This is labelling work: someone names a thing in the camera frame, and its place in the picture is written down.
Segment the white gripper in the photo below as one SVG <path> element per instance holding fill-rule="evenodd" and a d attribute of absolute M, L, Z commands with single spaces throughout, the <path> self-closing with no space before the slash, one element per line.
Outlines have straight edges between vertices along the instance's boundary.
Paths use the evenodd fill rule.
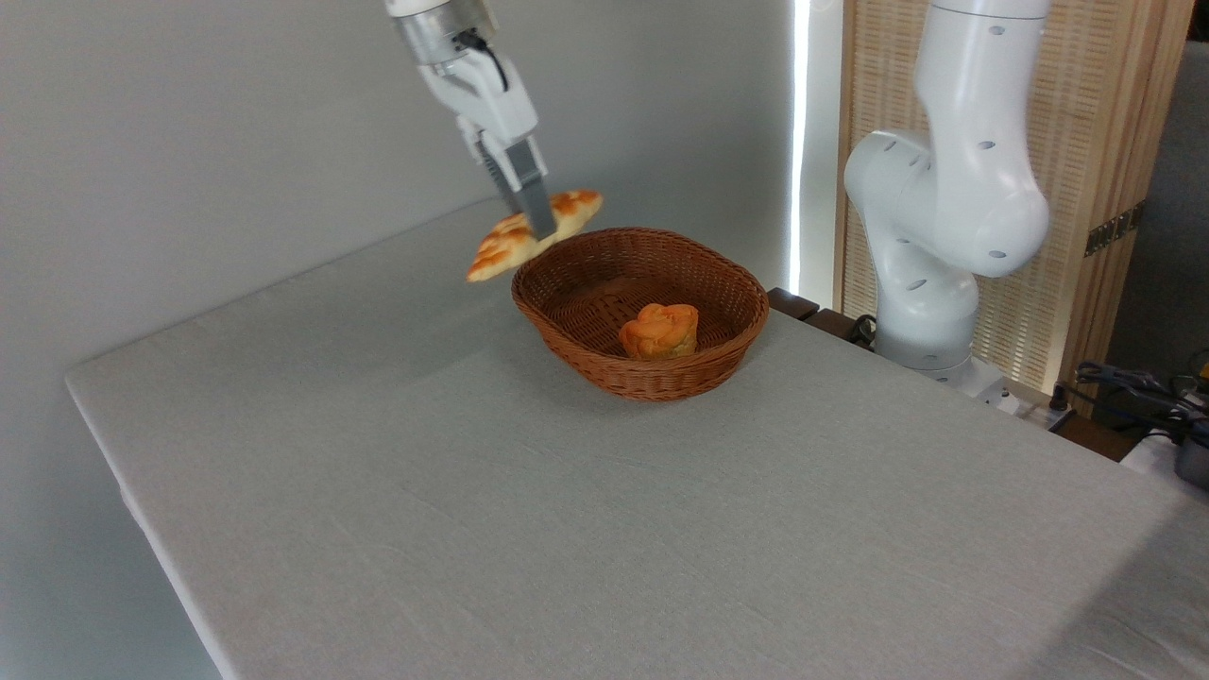
<path fill-rule="evenodd" d="M 472 159 L 486 168 L 502 202 L 527 217 L 536 240 L 553 237 L 546 167 L 530 138 L 538 116 L 511 60 L 468 48 L 417 69 L 436 100 L 456 113 Z"/>

